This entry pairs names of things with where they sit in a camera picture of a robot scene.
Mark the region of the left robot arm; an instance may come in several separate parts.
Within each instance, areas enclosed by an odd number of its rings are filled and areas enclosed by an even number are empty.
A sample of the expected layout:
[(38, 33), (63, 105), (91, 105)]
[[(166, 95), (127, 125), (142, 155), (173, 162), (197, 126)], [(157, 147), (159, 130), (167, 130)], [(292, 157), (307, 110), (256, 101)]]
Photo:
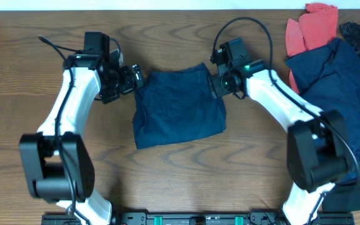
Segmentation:
[(64, 61), (62, 87), (47, 119), (23, 134), (19, 150), (32, 197), (64, 208), (47, 212), (42, 224), (119, 224), (113, 205), (94, 188), (95, 170), (83, 142), (97, 95), (104, 104), (144, 86), (139, 65), (98, 55), (73, 54)]

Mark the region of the navy blue shorts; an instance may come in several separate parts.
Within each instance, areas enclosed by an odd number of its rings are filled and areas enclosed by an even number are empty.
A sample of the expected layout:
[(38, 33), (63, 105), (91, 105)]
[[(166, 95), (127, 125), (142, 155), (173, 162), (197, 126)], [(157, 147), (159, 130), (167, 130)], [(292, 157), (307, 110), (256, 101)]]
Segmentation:
[(214, 99), (204, 63), (176, 72), (150, 72), (135, 93), (132, 124), (138, 149), (203, 139), (226, 129), (223, 99)]

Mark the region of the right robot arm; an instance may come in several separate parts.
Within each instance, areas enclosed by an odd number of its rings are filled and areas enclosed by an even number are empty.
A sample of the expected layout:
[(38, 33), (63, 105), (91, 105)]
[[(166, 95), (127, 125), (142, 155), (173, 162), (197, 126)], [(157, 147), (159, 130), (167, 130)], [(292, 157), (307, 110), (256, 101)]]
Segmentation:
[(298, 96), (263, 60), (242, 57), (218, 61), (216, 66), (218, 73), (208, 81), (215, 98), (241, 91), (263, 106), (287, 133), (287, 170), (293, 184), (281, 212), (268, 221), (323, 223), (318, 211), (321, 203), (356, 162), (344, 118)]

